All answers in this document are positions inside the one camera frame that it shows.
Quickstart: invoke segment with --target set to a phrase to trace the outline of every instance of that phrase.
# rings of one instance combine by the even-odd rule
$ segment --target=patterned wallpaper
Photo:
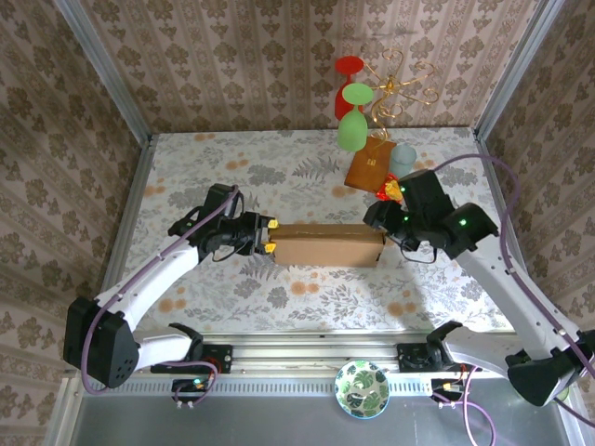
[[[567,0],[488,138],[522,194],[513,224],[529,273],[595,326],[595,1]],[[505,195],[512,184],[500,177]],[[584,389],[595,387],[592,379]],[[595,418],[595,388],[587,395]]]
[[[41,444],[66,309],[99,289],[139,150],[51,1],[0,1],[0,444]]]
[[[334,62],[358,55],[380,73],[385,48],[403,76],[433,62],[428,107],[391,125],[472,125],[536,0],[83,0],[153,133],[336,127]],[[369,78],[359,74],[358,80]],[[420,95],[419,85],[407,93]]]

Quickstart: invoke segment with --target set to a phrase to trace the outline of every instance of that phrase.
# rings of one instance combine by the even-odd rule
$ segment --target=cardboard box
[[[281,225],[269,240],[279,265],[375,268],[385,236],[366,225]]]

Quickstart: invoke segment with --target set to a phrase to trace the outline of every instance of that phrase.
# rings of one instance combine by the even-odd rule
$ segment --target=red object
[[[335,62],[335,70],[347,76],[347,81],[341,86],[335,97],[335,117],[339,121],[343,119],[343,116],[353,110],[353,104],[349,104],[349,102],[343,98],[343,88],[351,84],[351,76],[360,72],[363,67],[364,61],[355,56],[346,56]],[[360,105],[359,109],[360,112],[364,112],[363,105]]]
[[[397,181],[397,177],[395,175],[387,175],[386,179],[384,180],[384,184],[380,190],[376,192],[376,197],[383,202],[394,200],[395,202],[400,203],[403,200],[401,188],[399,187],[399,182]]]

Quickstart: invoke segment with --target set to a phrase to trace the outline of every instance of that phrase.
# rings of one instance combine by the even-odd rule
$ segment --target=floral tablecloth
[[[467,128],[394,129],[417,150],[416,168],[476,152]],[[201,204],[216,182],[238,184],[248,210],[288,223],[360,223],[371,193],[343,186],[352,153],[334,130],[169,134],[159,136],[126,270],[147,258],[172,222]],[[456,204],[497,213],[479,160],[439,174]],[[417,253],[431,256],[430,249]],[[476,281],[439,254],[423,265],[389,243],[375,269],[282,267],[269,257],[210,258],[178,280],[140,324],[172,321],[200,332],[286,330],[431,330],[456,319],[478,331],[509,323]]]

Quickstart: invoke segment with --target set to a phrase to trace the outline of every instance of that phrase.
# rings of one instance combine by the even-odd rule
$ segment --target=green patterned plate
[[[389,404],[389,382],[373,362],[348,362],[335,378],[335,396],[349,415],[368,420]]]

